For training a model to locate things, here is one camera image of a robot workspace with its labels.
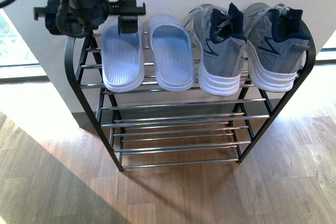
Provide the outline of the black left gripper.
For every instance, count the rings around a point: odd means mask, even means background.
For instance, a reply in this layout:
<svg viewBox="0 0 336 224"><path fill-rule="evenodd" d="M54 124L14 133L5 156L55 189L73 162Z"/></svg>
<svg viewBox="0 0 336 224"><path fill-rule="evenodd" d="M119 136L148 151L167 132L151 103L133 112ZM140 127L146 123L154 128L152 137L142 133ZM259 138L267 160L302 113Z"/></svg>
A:
<svg viewBox="0 0 336 224"><path fill-rule="evenodd" d="M145 5L136 0L48 0L45 7L34 8L34 19L45 19L53 35L84 38L104 23L108 16L118 18L118 34L138 32L138 16L146 14Z"/></svg>

